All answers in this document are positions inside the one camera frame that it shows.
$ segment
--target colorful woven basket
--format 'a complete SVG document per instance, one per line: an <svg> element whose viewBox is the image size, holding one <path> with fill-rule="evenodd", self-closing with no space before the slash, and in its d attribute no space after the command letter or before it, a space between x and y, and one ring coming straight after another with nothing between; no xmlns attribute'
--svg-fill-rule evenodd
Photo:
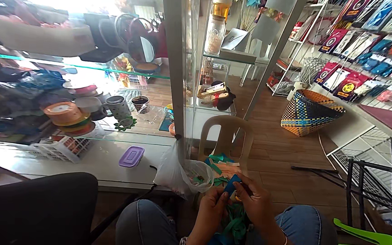
<svg viewBox="0 0 392 245"><path fill-rule="evenodd" d="M285 109L280 125L297 136L305 136L328 125L346 110L333 100L311 90L299 89Z"/></svg>

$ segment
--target hand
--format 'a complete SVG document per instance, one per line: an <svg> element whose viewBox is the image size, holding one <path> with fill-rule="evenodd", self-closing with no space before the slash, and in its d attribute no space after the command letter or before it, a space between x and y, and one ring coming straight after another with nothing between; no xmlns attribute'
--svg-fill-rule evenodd
<svg viewBox="0 0 392 245"><path fill-rule="evenodd" d="M243 202L244 209L246 210L250 221L252 221L253 225L258 229L261 236L265 238L266 241L270 241L270 244L284 244L285 235L276 224L270 193L247 176L242 174L237 175L243 183L248 185L253 193L249 196L240 183L233 183L237 190L236 195Z"/></svg>
<svg viewBox="0 0 392 245"><path fill-rule="evenodd" d="M205 193L187 245L205 245L209 242L220 225L228 200L228 193L223 193L223 188L213 187Z"/></svg>

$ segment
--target orange ribbon spool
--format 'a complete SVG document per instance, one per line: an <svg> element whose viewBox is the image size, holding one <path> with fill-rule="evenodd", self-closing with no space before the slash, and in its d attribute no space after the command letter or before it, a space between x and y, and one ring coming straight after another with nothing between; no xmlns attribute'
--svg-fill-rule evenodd
<svg viewBox="0 0 392 245"><path fill-rule="evenodd" d="M46 107L43 112L54 123L70 123L82 117L81 111L72 102L59 102Z"/></svg>

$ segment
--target blue denim jeans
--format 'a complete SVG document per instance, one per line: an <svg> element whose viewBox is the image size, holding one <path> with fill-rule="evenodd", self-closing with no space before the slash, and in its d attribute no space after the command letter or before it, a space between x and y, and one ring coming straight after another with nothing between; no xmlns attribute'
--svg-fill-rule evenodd
<svg viewBox="0 0 392 245"><path fill-rule="evenodd" d="M295 245L336 245L337 233L312 206L297 205L276 216L276 223ZM149 200L138 200L126 207L116 224L117 245L177 245L175 226L163 210ZM267 244L252 229L246 244Z"/></svg>

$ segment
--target plastic crate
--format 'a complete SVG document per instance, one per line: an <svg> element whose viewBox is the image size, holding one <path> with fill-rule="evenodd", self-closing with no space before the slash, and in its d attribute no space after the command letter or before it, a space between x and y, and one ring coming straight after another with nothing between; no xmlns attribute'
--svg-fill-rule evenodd
<svg viewBox="0 0 392 245"><path fill-rule="evenodd" d="M45 156L51 160L60 160L77 164L92 145L93 140L65 136L60 141L52 144L32 144L31 147L35 148L37 151L29 150L29 153L37 157L41 154L41 156Z"/></svg>

